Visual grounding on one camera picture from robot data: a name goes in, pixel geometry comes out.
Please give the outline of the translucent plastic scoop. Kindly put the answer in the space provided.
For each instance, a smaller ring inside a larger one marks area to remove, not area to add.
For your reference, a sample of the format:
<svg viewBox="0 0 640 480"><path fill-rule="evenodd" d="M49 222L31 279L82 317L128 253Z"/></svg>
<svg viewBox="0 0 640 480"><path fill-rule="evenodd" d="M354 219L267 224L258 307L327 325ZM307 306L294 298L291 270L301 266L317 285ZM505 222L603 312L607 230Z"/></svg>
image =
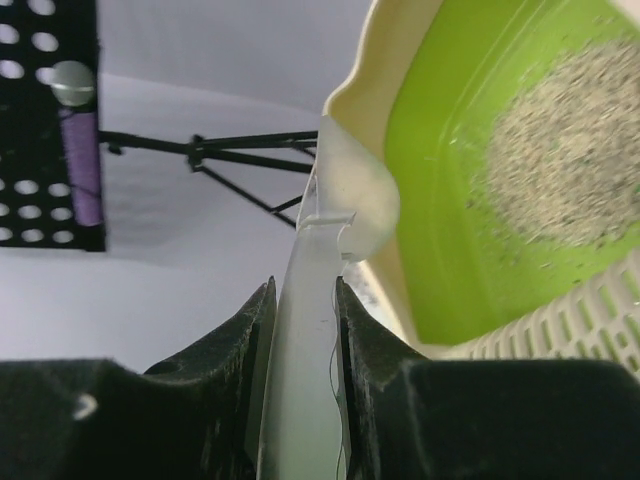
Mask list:
<svg viewBox="0 0 640 480"><path fill-rule="evenodd" d="M336 281L382 248L399 213L387 167L323 116L274 324L258 478L344 478Z"/></svg>

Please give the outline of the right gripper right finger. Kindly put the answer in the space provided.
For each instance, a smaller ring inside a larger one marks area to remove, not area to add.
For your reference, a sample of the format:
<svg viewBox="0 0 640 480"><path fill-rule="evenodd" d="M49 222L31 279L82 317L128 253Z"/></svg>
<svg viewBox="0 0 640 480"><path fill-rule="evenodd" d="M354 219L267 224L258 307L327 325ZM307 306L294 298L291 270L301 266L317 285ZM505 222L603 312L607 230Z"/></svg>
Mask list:
<svg viewBox="0 0 640 480"><path fill-rule="evenodd" d="M639 384L585 360L432 360L335 285L351 479L635 479Z"/></svg>

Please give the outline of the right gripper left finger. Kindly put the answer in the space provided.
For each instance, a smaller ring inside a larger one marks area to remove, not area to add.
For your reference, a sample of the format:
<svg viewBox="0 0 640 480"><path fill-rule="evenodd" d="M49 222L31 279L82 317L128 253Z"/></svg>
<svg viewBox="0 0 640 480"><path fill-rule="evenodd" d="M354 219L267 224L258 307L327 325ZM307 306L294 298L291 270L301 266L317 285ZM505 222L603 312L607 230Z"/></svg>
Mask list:
<svg viewBox="0 0 640 480"><path fill-rule="evenodd" d="M5 479L252 479L276 316L262 284L144 373L108 359L1 365Z"/></svg>

